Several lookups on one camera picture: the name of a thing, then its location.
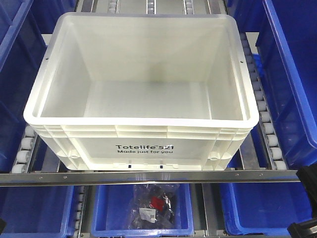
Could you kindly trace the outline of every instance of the black item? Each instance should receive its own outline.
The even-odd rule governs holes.
[[[287,230],[292,238],[317,238],[317,164],[300,168],[296,175],[310,200],[313,219],[298,224],[292,223]]]
[[[317,219],[312,219],[302,223],[293,223],[287,228],[292,238],[316,238]]]
[[[6,226],[6,222],[0,218],[0,235],[2,234],[5,226]]]

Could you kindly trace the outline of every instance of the stacked bins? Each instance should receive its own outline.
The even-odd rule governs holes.
[[[0,171],[11,169],[24,131],[24,106],[46,49],[31,4],[0,0]]]
[[[317,161],[317,1],[263,3],[262,84],[284,158],[297,169]]]
[[[174,229],[128,230],[129,203],[133,185],[97,187],[91,233],[96,237],[161,237],[189,236],[194,233],[189,184],[176,192]]]
[[[76,0],[34,0],[32,12],[42,34],[51,34],[58,18],[74,11]]]
[[[287,227],[310,220],[312,209],[301,183],[223,183],[221,202],[230,235],[289,235]]]
[[[228,14],[238,25],[240,32],[258,32],[265,11],[261,0],[226,0]]]
[[[65,238],[74,234],[78,187],[2,187],[1,238]]]
[[[67,13],[45,59],[24,117],[70,170],[224,170],[259,120],[230,16]]]

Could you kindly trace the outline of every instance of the plastic bag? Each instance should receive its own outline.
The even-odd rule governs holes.
[[[130,203],[128,229],[174,228],[175,192],[179,184],[137,184]]]

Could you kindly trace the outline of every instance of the blue plastic bin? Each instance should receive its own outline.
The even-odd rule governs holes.
[[[96,237],[188,236],[194,233],[189,184],[181,184],[176,194],[175,229],[128,230],[129,203],[133,185],[97,187],[91,234]]]
[[[240,32],[258,32],[265,16],[262,0],[226,0],[227,10]]]
[[[74,186],[0,188],[1,238],[72,236],[78,192]]]
[[[257,40],[262,84],[284,158],[297,169],[317,161],[317,1],[264,6]]]
[[[225,228],[230,235],[286,236],[291,223],[312,218],[300,182],[223,183],[220,194]]]
[[[32,12],[42,34],[52,34],[58,18],[74,11],[76,0],[34,0]]]
[[[45,43],[32,0],[0,0],[0,171],[11,169],[25,127],[23,110]]]

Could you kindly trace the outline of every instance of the red item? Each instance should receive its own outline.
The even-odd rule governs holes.
[[[164,200],[159,199],[157,197],[152,197],[151,198],[151,205],[158,209],[160,212],[163,211],[163,207],[164,207]]]

